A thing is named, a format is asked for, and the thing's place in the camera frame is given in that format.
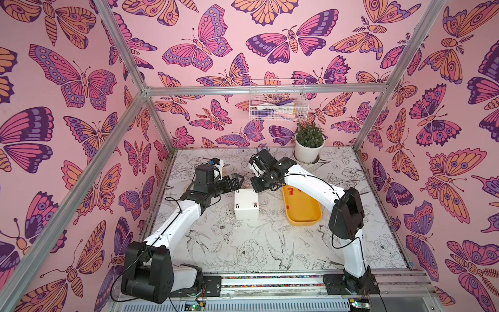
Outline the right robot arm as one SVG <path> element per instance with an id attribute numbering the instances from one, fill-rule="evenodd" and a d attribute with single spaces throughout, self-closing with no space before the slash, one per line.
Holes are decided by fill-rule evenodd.
<path id="1" fill-rule="evenodd" d="M 379 295 L 380 289 L 364 256 L 363 228 L 365 213 L 356 188 L 334 186 L 308 172 L 296 161 L 277 160 L 266 150 L 253 155 L 249 168 L 254 176 L 252 187 L 257 193 L 294 187 L 317 200 L 330 211 L 331 247 L 343 252 L 343 275 L 325 275 L 330 295 Z"/>

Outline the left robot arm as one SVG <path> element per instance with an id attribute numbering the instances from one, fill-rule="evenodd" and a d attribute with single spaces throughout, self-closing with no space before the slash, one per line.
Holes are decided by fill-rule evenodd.
<path id="1" fill-rule="evenodd" d="M 223 175 L 223 166 L 219 159 L 197 166 L 186 191 L 175 201 L 176 212 L 149 237 L 129 245 L 123 273 L 118 277 L 123 295 L 130 300 L 162 304 L 179 292 L 186 295 L 201 292 L 203 270 L 194 265 L 176 265 L 172 257 L 181 238 L 213 199 L 242 187 L 244 176 Z"/>

